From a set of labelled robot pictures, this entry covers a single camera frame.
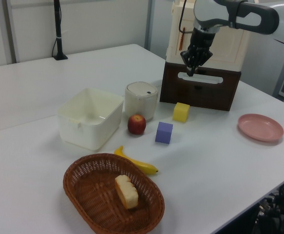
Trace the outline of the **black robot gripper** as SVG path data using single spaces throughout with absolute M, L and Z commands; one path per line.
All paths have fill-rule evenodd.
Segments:
M 192 77 L 211 56 L 209 51 L 213 43 L 213 34 L 194 28 L 190 37 L 190 44 L 180 56 L 187 66 L 187 75 Z

